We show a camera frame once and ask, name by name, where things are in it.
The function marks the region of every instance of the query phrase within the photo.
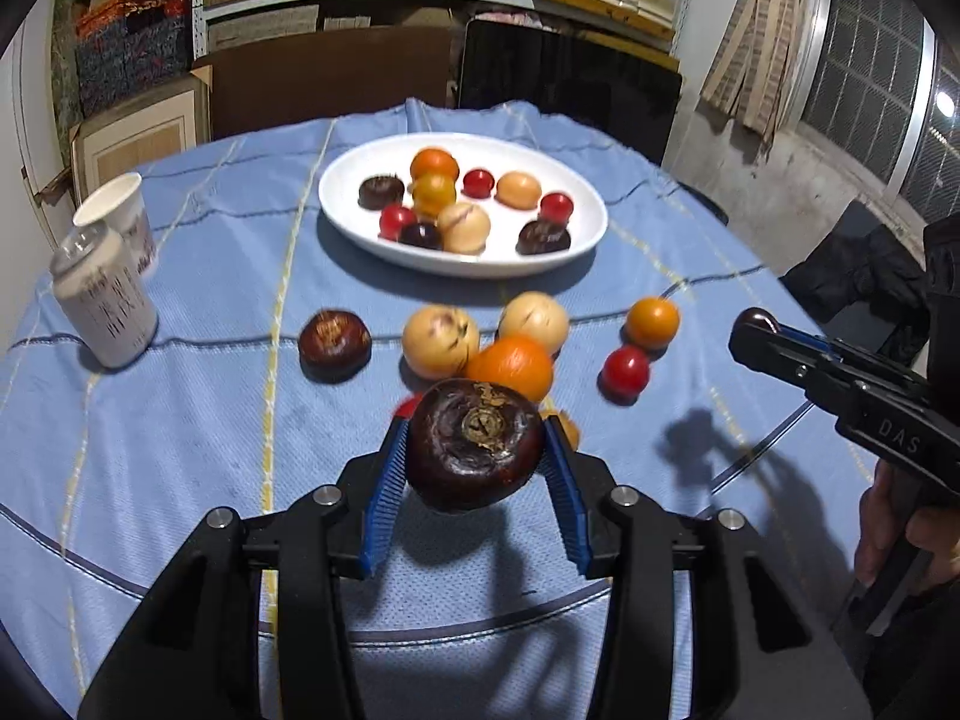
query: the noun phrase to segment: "curtain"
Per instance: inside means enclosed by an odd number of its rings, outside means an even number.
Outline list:
[[[802,0],[737,0],[701,97],[773,141],[803,27]]]

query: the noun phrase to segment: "white cup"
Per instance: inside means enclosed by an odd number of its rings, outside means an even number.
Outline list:
[[[136,271],[142,274],[154,261],[157,247],[150,231],[147,209],[143,204],[138,172],[125,172],[90,194],[73,215],[73,223],[85,227],[104,220],[123,237],[130,247]]]

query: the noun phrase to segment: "light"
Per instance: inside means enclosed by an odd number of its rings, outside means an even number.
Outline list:
[[[946,92],[937,92],[936,101],[937,108],[940,110],[940,112],[948,119],[952,119],[953,114],[957,112],[957,105],[954,103],[953,98]]]

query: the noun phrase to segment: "table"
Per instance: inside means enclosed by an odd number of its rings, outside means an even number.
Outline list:
[[[456,130],[539,148],[592,181],[610,207],[596,252],[552,274],[469,285],[386,266],[340,236],[317,179],[349,148]],[[408,394],[398,362],[406,317],[466,306],[489,338],[522,290],[557,295],[572,318],[553,402],[582,450],[683,514],[733,506],[824,615],[850,579],[856,500],[874,459],[840,439],[798,389],[738,367],[727,351],[751,305],[815,331],[757,258],[658,167],[570,119],[524,103],[469,112],[417,100],[196,148],[143,167],[160,309],[151,348],[97,370],[43,276],[0,365],[0,620],[56,699],[75,713],[137,601],[208,509],[243,517],[287,507],[375,449]],[[630,409],[594,384],[626,309],[673,290],[678,338]],[[371,363],[321,386],[296,336],[320,307],[349,308],[373,335]],[[751,454],[765,439],[768,451]],[[271,590],[261,608],[267,716],[277,716]],[[344,581],[354,659],[371,720],[580,718],[603,634],[608,585],[584,581],[541,477],[462,517],[401,507],[376,579]],[[688,697],[689,618],[678,575],[674,716]]]

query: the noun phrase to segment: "framed picture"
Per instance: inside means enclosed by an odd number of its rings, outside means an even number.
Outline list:
[[[77,199],[137,165],[209,140],[208,86],[195,76],[155,86],[80,125],[71,143]]]

